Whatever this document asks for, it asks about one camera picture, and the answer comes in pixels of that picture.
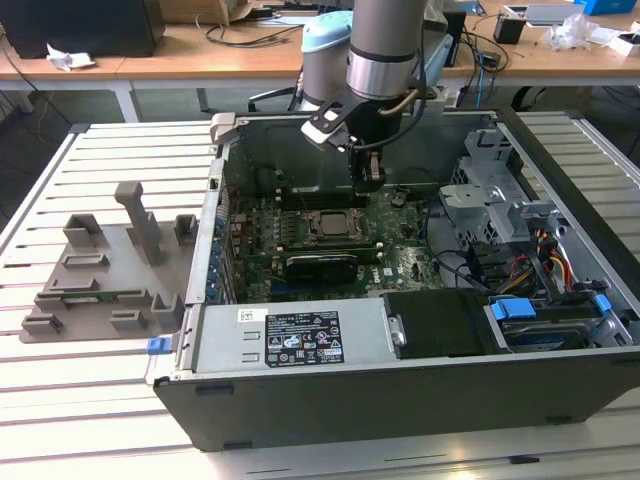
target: metal workbench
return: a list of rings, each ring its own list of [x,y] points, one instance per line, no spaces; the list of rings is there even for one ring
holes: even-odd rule
[[[524,120],[640,253],[640,191],[624,157],[583,121],[545,115]],[[640,390],[580,425],[204,454],[147,385],[172,359],[147,356],[146,340],[21,344],[20,323],[62,252],[69,214],[125,223],[116,183],[141,180],[158,221],[199,215],[213,158],[208,130],[208,122],[181,122],[71,133],[0,236],[0,478],[640,477]],[[532,172],[525,176],[542,192]]]

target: yellow wire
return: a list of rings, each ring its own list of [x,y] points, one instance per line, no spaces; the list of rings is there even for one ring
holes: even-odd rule
[[[520,275],[518,278],[516,278],[513,282],[511,282],[509,285],[507,285],[506,287],[504,287],[500,293],[505,293],[509,290],[511,290],[513,287],[517,287],[518,285],[520,285],[522,282],[524,282],[527,278],[529,278],[531,276],[531,274],[533,273],[533,268],[530,268],[529,270],[527,270],[526,272],[524,272],[522,275]]]
[[[564,264],[560,261],[559,258],[556,257],[549,257],[551,260],[553,260],[554,262],[556,262],[558,265],[560,265],[560,270],[562,271],[562,282],[566,283],[567,282],[567,271],[564,268]]]

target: barcode sticker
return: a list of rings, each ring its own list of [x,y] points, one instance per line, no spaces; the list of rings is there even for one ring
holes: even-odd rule
[[[238,310],[238,323],[264,322],[268,313],[268,308],[241,308]]]

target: computer tower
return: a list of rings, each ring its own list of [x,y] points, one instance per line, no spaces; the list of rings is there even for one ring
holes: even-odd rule
[[[47,43],[69,53],[148,57],[164,34],[158,0],[0,0],[0,23],[21,58]]]

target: sticker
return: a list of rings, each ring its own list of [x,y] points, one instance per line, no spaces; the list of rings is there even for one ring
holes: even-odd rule
[[[258,310],[266,317],[265,363],[269,367],[344,363],[338,312],[266,315],[267,309]]]
[[[238,323],[264,322],[267,313],[269,313],[268,308],[241,308],[238,310]]]

